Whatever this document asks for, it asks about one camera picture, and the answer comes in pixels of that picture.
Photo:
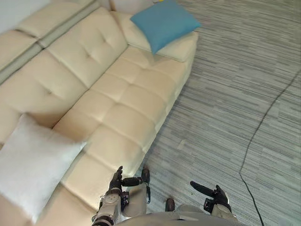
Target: wire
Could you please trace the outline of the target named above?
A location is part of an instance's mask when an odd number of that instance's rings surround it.
[[[243,163],[241,164],[241,167],[240,167],[240,170],[239,170],[240,178],[241,178],[241,180],[244,182],[244,184],[245,184],[245,186],[246,186],[248,192],[250,193],[250,195],[251,195],[251,197],[252,197],[252,200],[253,200],[253,203],[254,203],[256,212],[257,212],[257,214],[258,214],[258,216],[259,216],[259,218],[260,218],[260,221],[261,221],[261,225],[262,225],[262,226],[264,226],[264,223],[263,223],[263,220],[262,220],[262,218],[261,218],[260,212],[259,212],[259,210],[258,210],[258,208],[257,208],[255,199],[254,199],[254,197],[253,197],[253,195],[252,195],[252,193],[251,193],[251,191],[250,191],[250,189],[249,189],[249,187],[248,187],[248,184],[245,182],[245,180],[243,179],[243,176],[241,175],[241,171],[242,171],[242,169],[243,169],[243,167],[244,167],[244,164],[245,164],[245,161],[246,161],[246,156],[247,156],[247,154],[248,154],[250,144],[252,143],[253,138],[254,138],[255,134],[257,133],[258,129],[260,128],[260,126],[262,125],[262,123],[263,123],[265,117],[267,116],[267,114],[269,113],[270,109],[271,109],[272,106],[275,104],[275,102],[278,100],[278,98],[279,98],[279,97],[280,97],[280,96],[281,96],[281,95],[282,95],[282,94],[283,94],[283,93],[284,93],[284,92],[292,85],[292,83],[293,83],[294,80],[297,78],[297,76],[298,76],[298,74],[299,74],[300,72],[301,72],[301,69],[295,74],[295,76],[293,77],[293,79],[291,80],[291,82],[290,82],[290,83],[282,90],[282,92],[278,94],[278,96],[274,99],[274,101],[271,103],[271,105],[269,106],[268,110],[267,110],[266,113],[264,114],[263,118],[261,119],[261,121],[260,121],[258,127],[256,128],[255,132],[253,133],[253,135],[252,135],[252,137],[251,137],[251,139],[250,139],[250,141],[249,141],[249,143],[248,143],[248,146],[247,146],[247,148],[246,148],[246,153],[245,153],[245,156],[244,156],[244,160],[243,160]]]

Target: white pillow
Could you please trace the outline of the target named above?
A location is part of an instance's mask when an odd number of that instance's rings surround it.
[[[23,114],[0,150],[0,193],[35,223],[86,143],[75,143]]]

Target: sofa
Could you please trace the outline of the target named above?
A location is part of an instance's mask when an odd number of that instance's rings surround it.
[[[38,226],[90,225],[116,169],[136,173],[190,74],[197,33],[153,55],[130,17],[96,0],[51,3],[0,35],[0,149],[23,113],[87,141]],[[33,223],[0,194],[0,225]]]

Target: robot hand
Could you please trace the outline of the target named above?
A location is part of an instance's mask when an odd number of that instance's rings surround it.
[[[218,185],[216,185],[215,190],[211,190],[210,188],[202,186],[194,181],[191,181],[190,185],[197,191],[213,198],[206,198],[204,203],[205,211],[209,212],[213,216],[237,220],[235,215],[232,214],[228,196]]]

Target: gray striped carpet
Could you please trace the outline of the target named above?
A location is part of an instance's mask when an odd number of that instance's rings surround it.
[[[149,211],[167,197],[202,206],[219,184],[239,221],[259,225],[238,171],[273,99],[300,69],[300,0],[178,0],[202,27],[191,75],[147,153]],[[243,175],[265,225],[301,225],[301,79],[275,103]]]

